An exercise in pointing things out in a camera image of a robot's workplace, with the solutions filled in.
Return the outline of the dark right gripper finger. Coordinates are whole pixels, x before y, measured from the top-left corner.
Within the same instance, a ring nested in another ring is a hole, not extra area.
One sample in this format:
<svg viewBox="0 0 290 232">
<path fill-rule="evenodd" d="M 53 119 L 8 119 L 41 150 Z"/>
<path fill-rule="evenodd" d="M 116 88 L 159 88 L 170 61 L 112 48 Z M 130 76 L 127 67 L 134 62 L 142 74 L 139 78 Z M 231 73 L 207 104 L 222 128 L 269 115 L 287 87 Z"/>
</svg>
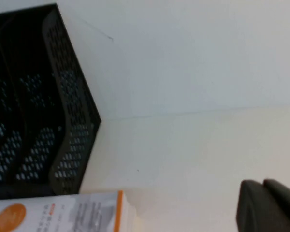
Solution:
<svg viewBox="0 0 290 232">
<path fill-rule="evenodd" d="M 274 179 L 243 180 L 236 223 L 239 232 L 290 232 L 290 188 Z"/>
</svg>

